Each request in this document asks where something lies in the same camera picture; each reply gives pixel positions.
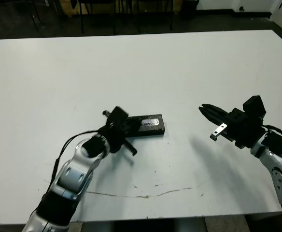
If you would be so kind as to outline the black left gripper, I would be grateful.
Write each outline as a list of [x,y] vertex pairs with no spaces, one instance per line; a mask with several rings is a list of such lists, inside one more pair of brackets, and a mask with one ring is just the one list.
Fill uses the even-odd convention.
[[116,153],[124,145],[133,156],[137,154],[136,148],[126,139],[129,135],[138,135],[140,118],[132,118],[124,110],[103,111],[107,120],[99,128],[99,134],[104,136],[110,145],[110,153]]

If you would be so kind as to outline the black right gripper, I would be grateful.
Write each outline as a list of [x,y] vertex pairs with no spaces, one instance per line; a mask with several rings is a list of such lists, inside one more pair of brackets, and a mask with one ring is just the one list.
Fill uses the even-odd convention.
[[249,114],[237,108],[228,113],[212,104],[202,104],[200,111],[208,121],[218,126],[210,135],[214,141],[223,136],[231,142],[234,141],[237,147],[253,147],[264,134],[263,118],[256,114]]

